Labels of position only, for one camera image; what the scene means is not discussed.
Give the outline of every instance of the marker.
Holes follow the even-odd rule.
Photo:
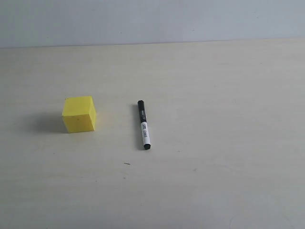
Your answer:
[[[138,108],[139,108],[139,115],[140,115],[144,149],[150,149],[151,148],[151,141],[149,139],[149,134],[148,134],[148,126],[147,126],[147,121],[146,121],[146,115],[145,115],[145,108],[144,108],[144,101],[143,100],[138,101]]]

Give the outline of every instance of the white table surface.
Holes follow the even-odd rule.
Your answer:
[[[1,49],[0,114],[0,229],[305,228],[305,39]]]

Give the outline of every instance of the yellow cube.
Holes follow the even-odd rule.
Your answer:
[[[68,133],[93,131],[96,112],[91,96],[66,98],[62,119]]]

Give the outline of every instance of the table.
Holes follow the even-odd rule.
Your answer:
[[[0,49],[0,228],[305,228],[304,63],[305,39]],[[83,95],[96,131],[67,134]]]

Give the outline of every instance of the white wall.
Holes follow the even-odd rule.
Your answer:
[[[304,0],[0,0],[0,47],[305,36]]]

